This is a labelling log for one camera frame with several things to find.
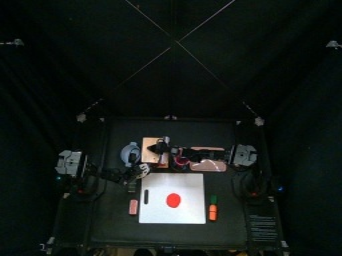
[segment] red circle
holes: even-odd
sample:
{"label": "red circle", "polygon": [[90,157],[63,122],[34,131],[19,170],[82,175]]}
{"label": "red circle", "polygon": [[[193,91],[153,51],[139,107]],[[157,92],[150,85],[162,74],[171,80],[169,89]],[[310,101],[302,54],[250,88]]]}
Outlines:
{"label": "red circle", "polygon": [[171,208],[177,208],[181,204],[181,196],[177,193],[170,194],[166,203]]}

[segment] green object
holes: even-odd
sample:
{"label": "green object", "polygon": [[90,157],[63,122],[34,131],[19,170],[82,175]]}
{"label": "green object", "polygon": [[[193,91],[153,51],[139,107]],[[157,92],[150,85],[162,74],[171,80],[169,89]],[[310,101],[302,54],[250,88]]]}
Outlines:
{"label": "green object", "polygon": [[218,196],[217,195],[212,195],[210,204],[218,204]]}

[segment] black backdrop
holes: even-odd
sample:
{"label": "black backdrop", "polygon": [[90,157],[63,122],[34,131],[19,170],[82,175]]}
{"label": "black backdrop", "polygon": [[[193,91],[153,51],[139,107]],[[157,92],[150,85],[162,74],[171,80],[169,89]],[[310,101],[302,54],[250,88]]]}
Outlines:
{"label": "black backdrop", "polygon": [[296,255],[341,251],[342,50],[325,48],[342,40],[341,3],[228,4],[2,3],[0,42],[26,43],[0,46],[4,254],[31,254],[51,235],[57,155],[73,145],[75,116],[101,98],[102,115],[161,118],[253,118],[245,101],[266,119]]}

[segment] black curtain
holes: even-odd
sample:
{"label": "black curtain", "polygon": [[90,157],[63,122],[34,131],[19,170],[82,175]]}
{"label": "black curtain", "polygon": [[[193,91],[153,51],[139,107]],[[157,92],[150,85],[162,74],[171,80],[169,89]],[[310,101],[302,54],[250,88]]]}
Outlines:
{"label": "black curtain", "polygon": [[[18,34],[7,25],[0,36],[10,41]],[[59,87],[33,58],[27,48],[0,46],[2,255],[39,254],[39,244],[53,234],[59,198],[54,167],[58,153],[73,146],[77,128]]]}
{"label": "black curtain", "polygon": [[342,52],[326,58],[269,119],[274,171],[288,192],[281,213],[294,255],[342,250]]}

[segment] table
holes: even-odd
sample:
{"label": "table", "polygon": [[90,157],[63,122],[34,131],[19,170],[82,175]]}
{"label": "table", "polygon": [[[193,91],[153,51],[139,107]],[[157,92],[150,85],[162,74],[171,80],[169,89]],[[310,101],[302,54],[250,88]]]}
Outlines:
{"label": "table", "polygon": [[[250,120],[178,120],[109,118],[82,124],[77,144],[89,153],[99,168],[125,168],[121,150],[143,137],[171,138],[173,145],[230,148],[234,144],[254,145],[265,168],[269,166],[261,128]],[[55,247],[87,248],[133,247],[162,249],[238,249],[248,246],[245,204],[234,194],[233,169],[204,172],[205,201],[218,196],[218,221],[206,224],[139,224],[139,217],[129,215],[131,199],[137,193],[114,182],[101,181],[101,196],[91,203],[62,199],[55,224]]]}

